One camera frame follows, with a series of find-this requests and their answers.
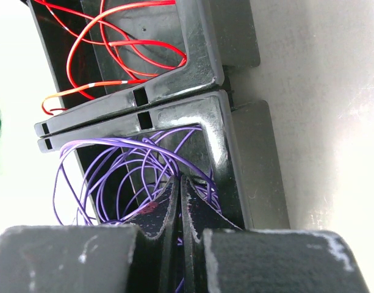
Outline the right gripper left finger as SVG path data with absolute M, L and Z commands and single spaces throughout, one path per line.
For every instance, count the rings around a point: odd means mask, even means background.
M 174 292 L 177 275 L 179 180 L 121 227 L 121 292 Z

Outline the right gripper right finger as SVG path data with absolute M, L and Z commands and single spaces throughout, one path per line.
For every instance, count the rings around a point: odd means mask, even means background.
M 220 292 L 219 264 L 212 252 L 215 230 L 235 232 L 240 227 L 216 211 L 198 193 L 190 177 L 180 181 L 184 243 L 184 291 Z

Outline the black three-compartment tray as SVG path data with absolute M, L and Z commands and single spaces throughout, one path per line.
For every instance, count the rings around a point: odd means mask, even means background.
M 132 137 L 144 133 L 138 116 L 151 119 L 149 131 L 201 127 L 223 215 L 246 229 L 288 229 L 289 216 L 273 134 L 267 148 L 259 130 L 271 126 L 265 101 L 252 107 L 252 155 L 240 153 L 210 9 L 203 1 L 177 1 L 187 63 L 142 85 L 122 90 L 35 125 L 44 153 L 73 140 Z

